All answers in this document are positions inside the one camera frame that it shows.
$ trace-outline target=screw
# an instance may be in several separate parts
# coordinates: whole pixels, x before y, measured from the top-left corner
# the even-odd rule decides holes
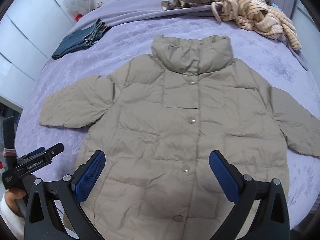
[[[70,179],[71,179],[71,175],[69,175],[69,174],[63,176],[64,181],[69,181]]]
[[[41,179],[36,179],[36,180],[35,180],[35,184],[36,184],[36,185],[40,184],[40,182],[41,182]]]
[[[279,179],[273,179],[273,183],[276,184],[276,185],[280,185]]]
[[[248,174],[244,174],[244,175],[243,175],[243,178],[244,178],[244,180],[246,180],[246,181],[252,180],[252,177],[251,177],[250,175],[248,175]]]

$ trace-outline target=pink band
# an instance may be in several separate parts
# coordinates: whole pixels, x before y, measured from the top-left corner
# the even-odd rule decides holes
[[[7,149],[7,148],[4,148],[4,149],[3,149],[3,156],[4,156],[4,157],[7,157],[7,156],[16,157],[16,156],[17,156],[17,152],[16,152],[15,149]]]

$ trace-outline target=blue gripper pad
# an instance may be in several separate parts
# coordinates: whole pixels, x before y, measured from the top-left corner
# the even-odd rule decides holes
[[[105,164],[106,156],[104,152],[100,152],[75,185],[75,200],[78,204],[87,200]]]
[[[235,204],[238,203],[240,199],[239,186],[214,151],[210,153],[209,165],[227,199]]]

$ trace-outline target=handheld device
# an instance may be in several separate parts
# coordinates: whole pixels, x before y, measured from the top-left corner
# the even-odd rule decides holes
[[[212,151],[209,165],[224,194],[235,205],[210,240],[234,240],[240,232],[254,200],[260,204],[248,233],[242,240],[289,240],[290,225],[287,202],[279,179],[255,181],[242,175],[218,151]]]
[[[63,152],[64,147],[62,143],[58,143],[47,150],[44,147],[40,147],[17,159],[14,149],[15,133],[13,117],[3,120],[3,137],[6,166],[5,171],[1,174],[2,182],[5,189],[16,187],[26,192],[26,195],[22,199],[16,200],[20,212],[25,217],[29,192],[34,181],[34,178],[30,174],[50,164],[53,157]]]
[[[104,240],[85,215],[81,202],[87,200],[106,163],[105,154],[96,151],[73,175],[43,182],[36,179],[29,196],[25,240],[71,240],[57,212],[54,200],[60,200],[64,212],[80,239]]]

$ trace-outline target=jacket sleeve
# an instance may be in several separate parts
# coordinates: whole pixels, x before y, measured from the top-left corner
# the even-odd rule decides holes
[[[4,195],[0,201],[0,215],[4,222],[7,224],[8,228],[11,230],[13,235],[18,240],[24,239],[24,218],[18,217],[14,214],[8,207],[4,200]]]
[[[83,78],[45,99],[39,124],[80,128],[94,123],[114,103],[118,94],[110,76]]]
[[[310,114],[287,92],[274,88],[251,69],[260,95],[287,145],[305,155],[320,157],[320,120]]]

